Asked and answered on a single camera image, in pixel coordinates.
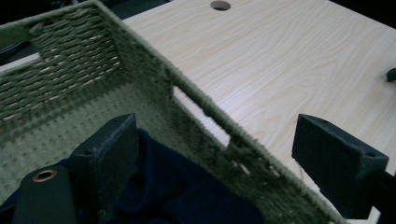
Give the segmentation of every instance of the navy fabric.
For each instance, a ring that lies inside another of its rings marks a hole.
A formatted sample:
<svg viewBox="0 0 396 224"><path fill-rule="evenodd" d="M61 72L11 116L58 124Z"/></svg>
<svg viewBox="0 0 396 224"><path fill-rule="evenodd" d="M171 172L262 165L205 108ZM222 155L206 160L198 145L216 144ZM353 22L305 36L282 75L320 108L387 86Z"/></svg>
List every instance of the navy fabric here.
<svg viewBox="0 0 396 224"><path fill-rule="evenodd" d="M137 173L105 222L131 224L263 223L259 210L214 176L139 130Z"/></svg>

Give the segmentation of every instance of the wooden table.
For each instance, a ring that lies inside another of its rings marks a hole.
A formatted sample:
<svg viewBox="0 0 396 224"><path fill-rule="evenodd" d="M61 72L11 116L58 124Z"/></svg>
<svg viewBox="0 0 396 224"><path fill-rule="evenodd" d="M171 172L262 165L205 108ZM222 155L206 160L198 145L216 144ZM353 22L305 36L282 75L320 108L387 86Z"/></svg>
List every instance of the wooden table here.
<svg viewBox="0 0 396 224"><path fill-rule="evenodd" d="M291 157L300 113L389 155L394 174L396 84L385 74L396 67L396 30L324 0L227 1L217 11L212 0L176 0L125 23L313 189Z"/></svg>

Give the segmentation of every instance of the green basket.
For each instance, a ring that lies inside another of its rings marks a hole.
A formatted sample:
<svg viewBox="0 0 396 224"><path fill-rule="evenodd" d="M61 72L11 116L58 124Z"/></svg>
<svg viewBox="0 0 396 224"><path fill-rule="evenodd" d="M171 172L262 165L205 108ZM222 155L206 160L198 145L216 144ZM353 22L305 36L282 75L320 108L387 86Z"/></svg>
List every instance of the green basket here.
<svg viewBox="0 0 396 224"><path fill-rule="evenodd" d="M99 2L0 26L0 47L25 41L39 57L0 74L0 203L26 174L67 158L108 120L135 113L140 128L253 202L266 223L346 223ZM230 136L226 147L175 87Z"/></svg>

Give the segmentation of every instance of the dark blue cloth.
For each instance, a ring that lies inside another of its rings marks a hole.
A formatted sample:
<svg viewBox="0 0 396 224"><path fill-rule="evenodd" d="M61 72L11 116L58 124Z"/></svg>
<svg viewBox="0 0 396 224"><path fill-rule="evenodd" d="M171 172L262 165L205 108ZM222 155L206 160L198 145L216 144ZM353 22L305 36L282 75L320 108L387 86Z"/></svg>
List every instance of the dark blue cloth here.
<svg viewBox="0 0 396 224"><path fill-rule="evenodd" d="M106 223L262 224L249 202L214 176L139 130L137 173Z"/></svg>

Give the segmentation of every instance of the table surface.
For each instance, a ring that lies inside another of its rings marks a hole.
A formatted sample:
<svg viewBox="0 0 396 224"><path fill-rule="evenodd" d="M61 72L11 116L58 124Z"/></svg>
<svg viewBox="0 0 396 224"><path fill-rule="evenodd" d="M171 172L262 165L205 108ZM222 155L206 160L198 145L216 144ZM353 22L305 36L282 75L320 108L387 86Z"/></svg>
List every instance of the table surface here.
<svg viewBox="0 0 396 224"><path fill-rule="evenodd" d="M384 152L394 174L396 83L386 73L396 30L325 0L227 1L217 11L212 0L176 0L124 22L313 189L291 157L300 113Z"/></svg>

